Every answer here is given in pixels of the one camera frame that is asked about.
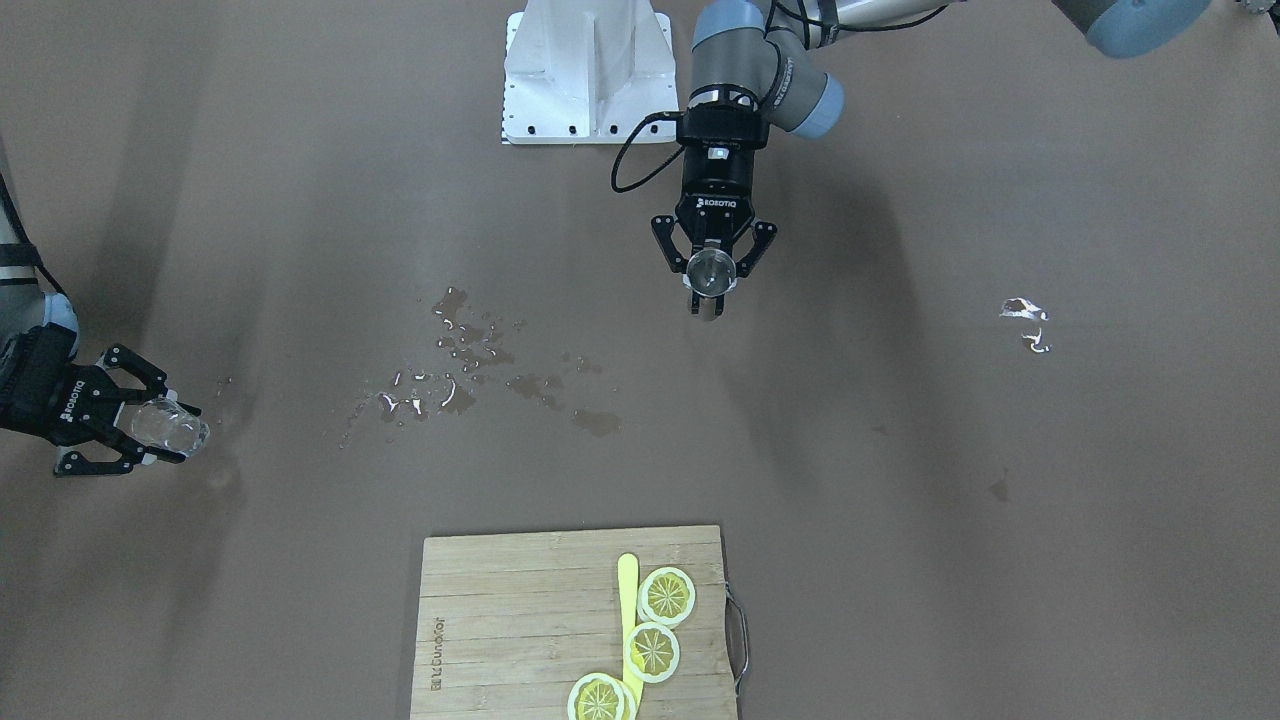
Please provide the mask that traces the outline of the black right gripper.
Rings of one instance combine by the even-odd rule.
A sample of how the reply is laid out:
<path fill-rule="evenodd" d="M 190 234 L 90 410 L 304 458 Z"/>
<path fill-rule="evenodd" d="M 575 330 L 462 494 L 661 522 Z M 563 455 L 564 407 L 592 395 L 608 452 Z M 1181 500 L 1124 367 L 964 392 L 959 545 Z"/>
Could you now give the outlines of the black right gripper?
<path fill-rule="evenodd" d="M 58 447 L 56 477 L 125 475 L 152 461 L 183 462 L 180 452 L 146 445 L 115 420 L 122 404 L 142 405 L 168 398 L 193 416 L 201 409 L 183 404 L 166 384 L 166 373 L 124 345 L 106 348 L 96 365 L 77 365 L 69 352 L 70 329 L 40 325 L 14 334 L 5 343 L 1 364 L 1 425 L 47 439 Z M 116 386 L 106 373 L 120 370 L 142 387 Z M 96 443 L 116 452 L 113 460 L 91 460 L 81 448 Z"/>

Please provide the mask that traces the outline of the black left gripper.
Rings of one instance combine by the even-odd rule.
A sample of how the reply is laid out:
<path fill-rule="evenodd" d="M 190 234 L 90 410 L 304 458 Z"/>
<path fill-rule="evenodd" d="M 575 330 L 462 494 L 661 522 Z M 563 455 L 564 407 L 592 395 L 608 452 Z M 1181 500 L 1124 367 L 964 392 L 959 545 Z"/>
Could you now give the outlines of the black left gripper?
<path fill-rule="evenodd" d="M 694 246 L 732 246 L 746 232 L 755 218 L 754 156 L 768 133 L 765 118 L 745 106 L 696 105 L 684 114 L 677 128 L 684 176 L 676 217 L 652 218 L 652 233 L 673 273 L 684 274 L 689 263 L 676 247 L 678 224 Z M 751 247 L 737 260 L 737 275 L 751 274 L 777 232 L 769 222 L 753 224 Z"/>

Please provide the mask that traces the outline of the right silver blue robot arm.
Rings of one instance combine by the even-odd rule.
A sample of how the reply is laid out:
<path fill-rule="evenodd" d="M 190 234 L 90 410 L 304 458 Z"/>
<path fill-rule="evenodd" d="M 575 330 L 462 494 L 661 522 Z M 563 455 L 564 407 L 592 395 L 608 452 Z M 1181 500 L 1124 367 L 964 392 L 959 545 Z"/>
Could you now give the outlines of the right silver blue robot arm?
<path fill-rule="evenodd" d="M 78 364 L 78 318 L 3 190 L 1 425 L 58 448 L 58 477 L 123 475 L 183 462 L 207 442 L 200 409 L 124 345 Z"/>

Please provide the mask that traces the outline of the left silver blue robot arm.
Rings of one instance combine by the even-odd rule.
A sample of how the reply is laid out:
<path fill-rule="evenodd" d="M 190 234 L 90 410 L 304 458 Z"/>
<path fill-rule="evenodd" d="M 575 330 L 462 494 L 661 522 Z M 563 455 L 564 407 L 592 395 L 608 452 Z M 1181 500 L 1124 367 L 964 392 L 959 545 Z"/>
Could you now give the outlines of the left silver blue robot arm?
<path fill-rule="evenodd" d="M 854 35 L 910 29 L 942 1 L 713 1 L 692 36 L 692 92 L 675 126 L 678 201 L 652 222 L 669 269 L 695 299 L 719 299 L 746 278 L 777 229 L 753 206 L 755 155 L 773 129 L 819 138 L 845 105 L 840 81 L 810 51 Z"/>

